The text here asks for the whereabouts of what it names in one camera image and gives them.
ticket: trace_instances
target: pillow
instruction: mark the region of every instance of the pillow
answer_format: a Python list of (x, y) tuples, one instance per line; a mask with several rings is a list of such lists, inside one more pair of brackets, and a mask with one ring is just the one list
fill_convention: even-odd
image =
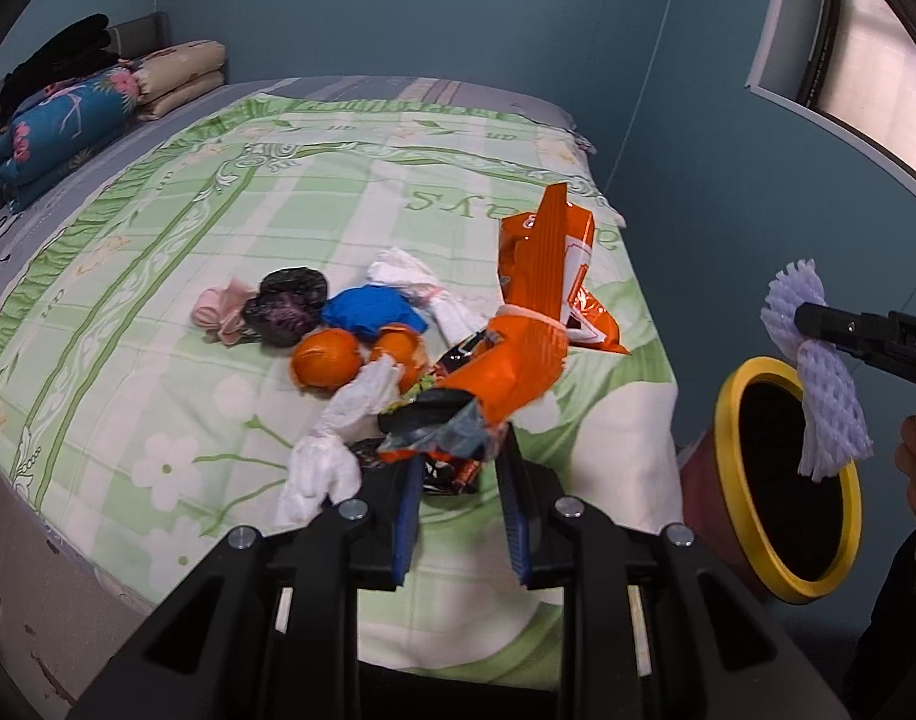
[(224, 65), (224, 46), (213, 40), (195, 40), (150, 53), (134, 64), (140, 103), (149, 103)]
[(14, 117), (0, 136), (0, 187), (29, 184), (101, 140), (130, 117), (137, 97), (130, 71), (111, 68)]
[(20, 186), (14, 186), (13, 184), (2, 186), (1, 196), (3, 201), (8, 204), (10, 213), (19, 214), (24, 211), (29, 205), (42, 196), (42, 194), (45, 194), (51, 187), (56, 186), (66, 175), (75, 172), (75, 170), (91, 159), (91, 157), (104, 148), (107, 148), (112, 141), (120, 138), (124, 132), (125, 124), (120, 124), (118, 127), (112, 129), (111, 132), (107, 132), (104, 136), (101, 136), (101, 138), (95, 143), (92, 143), (91, 146), (82, 148), (81, 151), (70, 159), (61, 161), (56, 167), (52, 167), (51, 170), (48, 170), (44, 175), (40, 175), (34, 181)]
[(138, 119), (141, 119), (142, 122), (152, 122), (154, 119), (160, 119), (166, 113), (177, 108), (178, 105), (190, 103), (191, 100), (200, 98), (201, 95), (210, 92), (212, 89), (217, 89), (221, 84), (224, 84), (224, 73), (220, 70), (206, 73), (199, 79), (183, 83), (173, 92), (167, 92), (147, 105), (142, 105), (138, 108)]

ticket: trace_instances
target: pink cloth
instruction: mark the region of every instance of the pink cloth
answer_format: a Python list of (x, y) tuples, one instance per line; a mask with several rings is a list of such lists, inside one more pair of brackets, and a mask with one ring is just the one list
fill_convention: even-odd
[(257, 294), (255, 288), (232, 278), (224, 289), (212, 287), (202, 292), (191, 311), (191, 322), (205, 330), (215, 331), (225, 346), (234, 346), (241, 340), (245, 329), (241, 309), (245, 307), (245, 300)]

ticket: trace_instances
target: green checkered bedsheet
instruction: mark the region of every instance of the green checkered bedsheet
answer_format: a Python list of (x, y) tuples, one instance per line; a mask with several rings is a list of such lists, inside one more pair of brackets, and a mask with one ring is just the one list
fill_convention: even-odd
[[(571, 134), (428, 103), (253, 95), (134, 163), (32, 258), (0, 302), (0, 469), (80, 555), (155, 603), (226, 530), (272, 530), (290, 447), (323, 403), (287, 356), (208, 343), (188, 314), (237, 276), (310, 266), (331, 294), (389, 245), (490, 315), (499, 219), (544, 186), (597, 223), (588, 283), (632, 356), (573, 351), (516, 415), (526, 456), (616, 519), (680, 518), (671, 367), (620, 218)], [(427, 336), (437, 355), (445, 343)], [(548, 686), (560, 598), (516, 586), (493, 470), (474, 497), (422, 503), (413, 570), (363, 593), (361, 655), (440, 676)]]

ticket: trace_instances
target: blue gripper pad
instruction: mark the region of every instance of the blue gripper pad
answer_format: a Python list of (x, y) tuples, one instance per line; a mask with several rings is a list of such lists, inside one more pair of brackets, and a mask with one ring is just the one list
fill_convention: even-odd
[(507, 461), (495, 461), (498, 477), (498, 493), (501, 496), (501, 511), (504, 514), (504, 535), (507, 536), (507, 552), (512, 568), (521, 584), (531, 579), (531, 539), (528, 537), (528, 518), (525, 517), (514, 488), (512, 469)]
[(424, 476), (424, 457), (415, 455), (409, 463), (408, 477), (401, 492), (401, 503), (394, 517), (392, 530), (392, 579), (404, 584), (411, 568), (411, 555), (418, 540), (418, 506), (421, 504), (421, 481)]

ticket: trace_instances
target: blue floral pillow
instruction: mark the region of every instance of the blue floral pillow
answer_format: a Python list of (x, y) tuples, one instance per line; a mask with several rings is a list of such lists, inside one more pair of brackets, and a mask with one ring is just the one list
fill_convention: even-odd
[(92, 143), (91, 146), (82, 148), (82, 150), (71, 157), (71, 159), (66, 159), (58, 163), (57, 167), (52, 167), (45, 175), (40, 175), (34, 181), (29, 181), (27, 184), (21, 184), (20, 186), (14, 186), (13, 184), (2, 185), (1, 198), (8, 204), (8, 210), (13, 214), (19, 214), (24, 211), (29, 205), (42, 196), (42, 194), (45, 194), (48, 189), (56, 186), (66, 175), (75, 172), (75, 170), (91, 159), (91, 157), (107, 148), (112, 141), (120, 138), (125, 132), (125, 129), (127, 128), (123, 125), (121, 127), (115, 127), (111, 132), (104, 135), (103, 138), (96, 141), (96, 143)]
[(138, 85), (115, 67), (59, 89), (11, 120), (0, 136), (0, 188), (19, 187), (50, 173), (106, 139), (130, 117)]

